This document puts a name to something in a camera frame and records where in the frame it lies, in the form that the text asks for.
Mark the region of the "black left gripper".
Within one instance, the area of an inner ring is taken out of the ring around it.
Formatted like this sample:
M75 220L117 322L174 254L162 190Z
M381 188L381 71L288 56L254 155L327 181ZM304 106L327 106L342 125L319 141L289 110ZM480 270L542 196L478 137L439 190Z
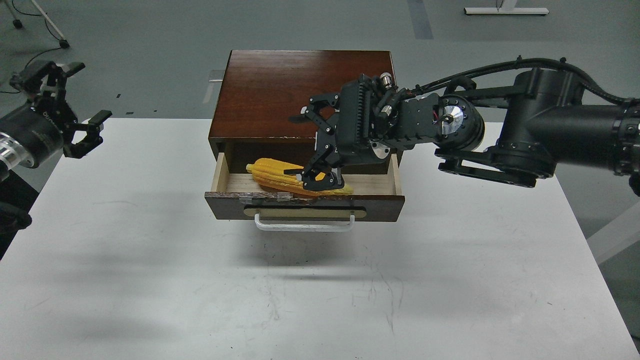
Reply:
M80 159L103 143L104 123L113 113L100 110L80 123L66 100L67 80L84 68L83 62L35 61L13 73L9 85L27 96L27 105L0 120L2 170L35 169L61 149L64 157ZM85 136L73 143L76 132Z

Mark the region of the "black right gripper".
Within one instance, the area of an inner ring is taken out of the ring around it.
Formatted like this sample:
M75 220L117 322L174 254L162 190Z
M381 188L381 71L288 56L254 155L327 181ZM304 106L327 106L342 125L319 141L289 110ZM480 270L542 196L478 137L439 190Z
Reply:
M283 171L302 182L306 191L343 189L341 167L380 164L390 155L379 142L381 125L376 124L381 107L387 105L397 86L391 74L368 77L344 84L339 95L313 95L300 114L289 117L290 123L311 122L318 127L315 153L303 168ZM324 116L324 109L333 109Z

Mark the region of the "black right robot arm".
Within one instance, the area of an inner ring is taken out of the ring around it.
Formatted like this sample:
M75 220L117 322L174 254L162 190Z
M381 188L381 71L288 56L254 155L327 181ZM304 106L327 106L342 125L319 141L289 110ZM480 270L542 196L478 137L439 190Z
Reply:
M414 88L361 74L290 121L318 128L307 165L284 170L306 191L341 189L343 167L433 143L445 173L533 188L574 164L628 176L639 193L638 98L605 91L564 58L518 57Z

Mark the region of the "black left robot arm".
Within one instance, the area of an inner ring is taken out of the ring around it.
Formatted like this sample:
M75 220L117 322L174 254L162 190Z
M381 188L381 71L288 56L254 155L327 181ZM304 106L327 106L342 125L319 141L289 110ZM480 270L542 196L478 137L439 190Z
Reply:
M101 132L112 112L102 110L82 123L66 100L67 80L83 62L38 60L15 73L10 85L26 101L0 120L0 245L4 255L19 231L32 225L30 210L39 192L16 173L36 169L56 152L83 158L103 143Z

